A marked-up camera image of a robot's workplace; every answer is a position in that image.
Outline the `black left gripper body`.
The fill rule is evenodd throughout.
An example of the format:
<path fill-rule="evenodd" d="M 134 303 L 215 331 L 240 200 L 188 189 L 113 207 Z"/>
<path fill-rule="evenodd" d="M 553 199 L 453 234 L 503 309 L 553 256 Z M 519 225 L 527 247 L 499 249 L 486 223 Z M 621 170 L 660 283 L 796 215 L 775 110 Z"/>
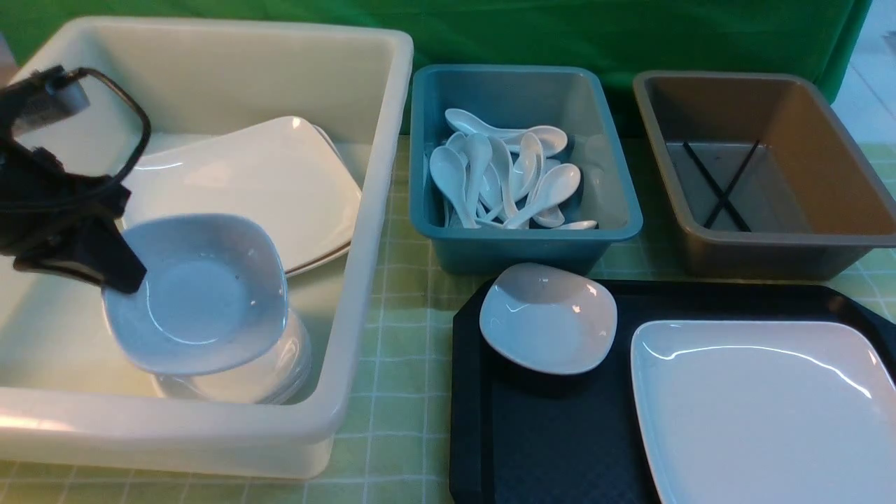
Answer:
<path fill-rule="evenodd" d="M 2 138 L 2 255 L 42 270 L 42 243 L 86 219 L 114 221 L 130 197 L 120 176 L 69 173 L 45 148 Z"/>

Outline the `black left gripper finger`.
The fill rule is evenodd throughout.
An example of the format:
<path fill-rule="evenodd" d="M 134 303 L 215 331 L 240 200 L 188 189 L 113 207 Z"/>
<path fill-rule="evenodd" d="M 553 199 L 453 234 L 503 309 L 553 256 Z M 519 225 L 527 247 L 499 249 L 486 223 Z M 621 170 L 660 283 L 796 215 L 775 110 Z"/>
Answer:
<path fill-rule="evenodd" d="M 86 219 L 42 243 L 42 270 L 133 294 L 147 269 L 132 251 L 114 221 Z"/>

